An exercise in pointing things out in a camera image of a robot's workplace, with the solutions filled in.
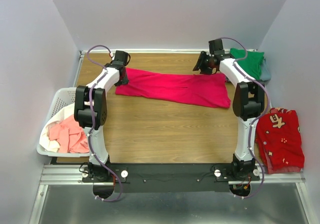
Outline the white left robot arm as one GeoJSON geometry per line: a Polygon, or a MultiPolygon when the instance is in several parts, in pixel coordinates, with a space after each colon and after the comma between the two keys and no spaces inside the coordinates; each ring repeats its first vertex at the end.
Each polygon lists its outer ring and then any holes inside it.
{"type": "Polygon", "coordinates": [[[131,60],[130,54],[117,50],[109,52],[111,61],[101,64],[90,58],[90,52],[86,53],[87,59],[101,67],[101,73],[86,86],[78,86],[75,90],[74,119],[83,128],[89,148],[88,177],[100,182],[107,181],[110,176],[120,181],[114,171],[108,167],[110,162],[104,141],[104,124],[107,120],[107,93],[113,86],[126,85],[129,82],[126,66],[131,60]]]}

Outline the magenta t shirt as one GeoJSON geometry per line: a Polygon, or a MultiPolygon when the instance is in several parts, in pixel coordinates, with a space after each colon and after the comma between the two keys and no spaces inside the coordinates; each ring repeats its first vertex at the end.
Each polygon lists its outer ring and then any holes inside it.
{"type": "Polygon", "coordinates": [[[226,77],[214,75],[161,74],[127,69],[129,83],[115,89],[116,95],[145,97],[210,108],[231,106],[226,77]]]}

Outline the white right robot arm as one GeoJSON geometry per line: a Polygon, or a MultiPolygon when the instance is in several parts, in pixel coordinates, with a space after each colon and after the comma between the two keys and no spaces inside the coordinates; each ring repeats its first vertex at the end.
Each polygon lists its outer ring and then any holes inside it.
{"type": "Polygon", "coordinates": [[[209,51],[200,53],[193,70],[208,75],[219,71],[228,78],[235,87],[232,108],[238,120],[237,145],[232,162],[215,165],[214,172],[219,180],[258,177],[255,132],[259,118],[267,112],[270,105],[265,85],[240,67],[239,61],[247,59],[247,51],[239,58],[226,53],[222,38],[210,40],[208,46],[209,51]]]}

